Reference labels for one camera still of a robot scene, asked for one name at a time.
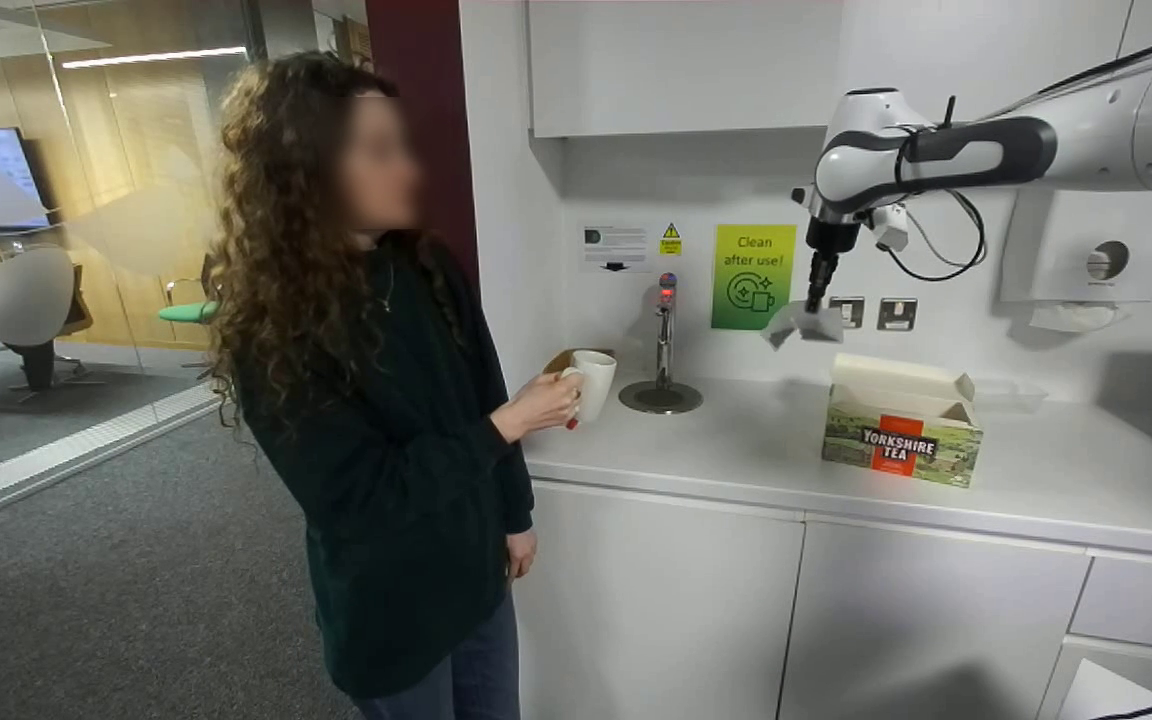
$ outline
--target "hand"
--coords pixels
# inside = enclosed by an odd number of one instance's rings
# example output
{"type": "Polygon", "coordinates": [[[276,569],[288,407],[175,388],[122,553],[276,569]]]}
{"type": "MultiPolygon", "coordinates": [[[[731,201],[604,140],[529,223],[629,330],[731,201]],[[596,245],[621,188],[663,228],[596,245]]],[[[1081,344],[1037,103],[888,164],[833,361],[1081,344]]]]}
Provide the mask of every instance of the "hand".
{"type": "Polygon", "coordinates": [[[523,578],[534,564],[534,532],[510,532],[503,536],[503,577],[523,578]]]}
{"type": "Polygon", "coordinates": [[[573,423],[581,413],[576,373],[534,377],[514,399],[492,413],[494,431],[514,445],[523,435],[573,423]]]}

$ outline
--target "sign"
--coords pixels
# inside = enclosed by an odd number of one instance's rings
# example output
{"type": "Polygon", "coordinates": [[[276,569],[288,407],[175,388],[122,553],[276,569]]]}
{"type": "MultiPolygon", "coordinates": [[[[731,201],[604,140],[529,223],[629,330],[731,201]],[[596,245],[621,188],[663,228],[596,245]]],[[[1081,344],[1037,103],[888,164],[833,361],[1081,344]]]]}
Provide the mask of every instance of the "sign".
{"type": "Polygon", "coordinates": [[[789,302],[794,223],[718,223],[713,262],[713,328],[769,328],[789,302]]]}
{"type": "Polygon", "coordinates": [[[650,237],[641,223],[588,223],[581,228],[581,255],[593,268],[641,268],[650,237]]]}
{"type": "Polygon", "coordinates": [[[684,237],[674,223],[663,228],[655,255],[684,255],[684,237]]]}

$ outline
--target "box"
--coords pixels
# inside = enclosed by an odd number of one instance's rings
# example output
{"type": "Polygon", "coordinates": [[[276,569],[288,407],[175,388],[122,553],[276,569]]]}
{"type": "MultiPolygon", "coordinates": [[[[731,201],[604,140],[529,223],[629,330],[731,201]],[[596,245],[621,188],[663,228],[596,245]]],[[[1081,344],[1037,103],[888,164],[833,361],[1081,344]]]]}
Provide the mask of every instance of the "box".
{"type": "Polygon", "coordinates": [[[963,373],[835,357],[823,458],[966,489],[980,439],[975,388],[963,373]]]}

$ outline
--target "power socket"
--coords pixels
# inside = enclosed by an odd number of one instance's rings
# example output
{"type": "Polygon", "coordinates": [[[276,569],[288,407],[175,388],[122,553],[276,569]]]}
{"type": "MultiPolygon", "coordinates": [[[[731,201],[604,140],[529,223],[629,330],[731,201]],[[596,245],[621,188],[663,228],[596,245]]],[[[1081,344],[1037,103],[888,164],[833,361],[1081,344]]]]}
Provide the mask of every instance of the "power socket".
{"type": "Polygon", "coordinates": [[[880,330],[911,330],[919,323],[919,301],[888,295],[880,301],[880,330]]]}
{"type": "Polygon", "coordinates": [[[840,295],[828,307],[848,312],[852,328],[863,328],[863,295],[840,295]]]}

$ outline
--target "door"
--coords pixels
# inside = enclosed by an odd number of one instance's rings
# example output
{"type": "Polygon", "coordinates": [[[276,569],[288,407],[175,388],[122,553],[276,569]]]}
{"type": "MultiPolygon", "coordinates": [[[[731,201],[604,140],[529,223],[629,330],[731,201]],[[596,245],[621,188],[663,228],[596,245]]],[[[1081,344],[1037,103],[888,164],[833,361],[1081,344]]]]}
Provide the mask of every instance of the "door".
{"type": "Polygon", "coordinates": [[[523,715],[769,720],[794,586],[783,512],[538,485],[523,715]]]}
{"type": "Polygon", "coordinates": [[[1089,554],[811,522],[781,720],[1033,720],[1089,554]]]}

